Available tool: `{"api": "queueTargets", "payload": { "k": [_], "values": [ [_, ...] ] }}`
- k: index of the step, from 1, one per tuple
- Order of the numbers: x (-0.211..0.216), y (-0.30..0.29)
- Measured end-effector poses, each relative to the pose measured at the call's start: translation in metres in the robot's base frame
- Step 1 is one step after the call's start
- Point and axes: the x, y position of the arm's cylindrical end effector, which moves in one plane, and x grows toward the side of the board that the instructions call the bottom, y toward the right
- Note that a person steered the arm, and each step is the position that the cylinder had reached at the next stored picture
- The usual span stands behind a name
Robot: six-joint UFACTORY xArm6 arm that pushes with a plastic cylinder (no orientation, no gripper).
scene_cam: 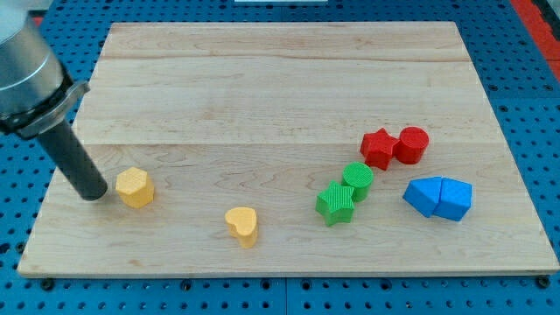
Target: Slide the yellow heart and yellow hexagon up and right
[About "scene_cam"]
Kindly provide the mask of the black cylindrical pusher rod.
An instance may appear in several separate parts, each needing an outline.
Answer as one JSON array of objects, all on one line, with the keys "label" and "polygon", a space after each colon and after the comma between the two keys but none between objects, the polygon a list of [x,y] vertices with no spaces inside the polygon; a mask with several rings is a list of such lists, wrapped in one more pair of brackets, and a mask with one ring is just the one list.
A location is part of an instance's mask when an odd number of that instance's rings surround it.
[{"label": "black cylindrical pusher rod", "polygon": [[38,135],[38,141],[83,200],[101,198],[108,184],[67,121]]}]

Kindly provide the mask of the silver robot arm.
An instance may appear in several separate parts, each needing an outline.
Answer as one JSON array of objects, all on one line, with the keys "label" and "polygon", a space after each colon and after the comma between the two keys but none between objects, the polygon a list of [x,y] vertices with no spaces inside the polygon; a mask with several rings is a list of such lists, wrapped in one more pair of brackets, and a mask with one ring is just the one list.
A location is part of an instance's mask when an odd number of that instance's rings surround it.
[{"label": "silver robot arm", "polygon": [[1,3],[1,131],[35,138],[84,200],[108,184],[71,129],[66,115],[89,91],[76,81],[27,10]]}]

